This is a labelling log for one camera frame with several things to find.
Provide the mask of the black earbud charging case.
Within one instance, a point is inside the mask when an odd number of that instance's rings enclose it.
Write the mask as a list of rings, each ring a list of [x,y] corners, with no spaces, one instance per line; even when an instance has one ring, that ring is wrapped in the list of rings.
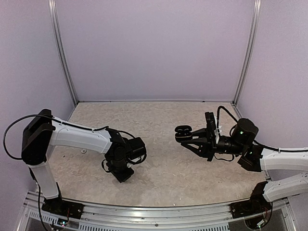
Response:
[[[175,140],[176,142],[183,142],[192,139],[192,127],[188,125],[181,125],[175,128]]]

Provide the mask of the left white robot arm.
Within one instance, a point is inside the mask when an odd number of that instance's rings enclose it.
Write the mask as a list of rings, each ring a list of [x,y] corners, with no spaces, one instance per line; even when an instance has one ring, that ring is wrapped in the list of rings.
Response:
[[[102,168],[125,182],[133,174],[133,165],[147,157],[146,146],[140,137],[123,137],[125,131],[109,128],[89,128],[54,117],[51,110],[43,109],[32,115],[32,121],[23,131],[21,158],[28,165],[48,205],[57,214],[67,210],[67,202],[60,198],[61,191],[49,165],[48,154],[55,146],[90,150],[104,155]]]

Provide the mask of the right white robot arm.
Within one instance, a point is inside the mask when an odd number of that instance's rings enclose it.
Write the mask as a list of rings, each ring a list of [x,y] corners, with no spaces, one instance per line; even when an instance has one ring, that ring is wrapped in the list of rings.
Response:
[[[238,164],[247,171],[299,170],[300,173],[282,180],[259,183],[246,203],[249,213],[255,214],[265,201],[273,202],[308,191],[307,148],[287,149],[265,147],[257,144],[258,128],[247,118],[237,121],[230,136],[222,136],[214,119],[207,118],[206,128],[193,131],[188,125],[175,128],[175,139],[181,146],[201,158],[212,161],[215,154],[239,157]]]

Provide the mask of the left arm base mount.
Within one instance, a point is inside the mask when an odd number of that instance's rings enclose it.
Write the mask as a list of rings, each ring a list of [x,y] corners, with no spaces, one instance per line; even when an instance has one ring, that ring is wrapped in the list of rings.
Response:
[[[56,214],[66,218],[81,219],[84,205],[57,197],[54,199],[44,199],[41,208],[43,211],[51,214]]]

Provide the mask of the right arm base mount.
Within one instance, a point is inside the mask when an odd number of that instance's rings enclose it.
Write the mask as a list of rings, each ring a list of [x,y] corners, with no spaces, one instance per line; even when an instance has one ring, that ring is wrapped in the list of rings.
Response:
[[[272,203],[263,196],[267,181],[258,183],[253,189],[250,198],[230,204],[232,218],[251,216],[272,209]]]

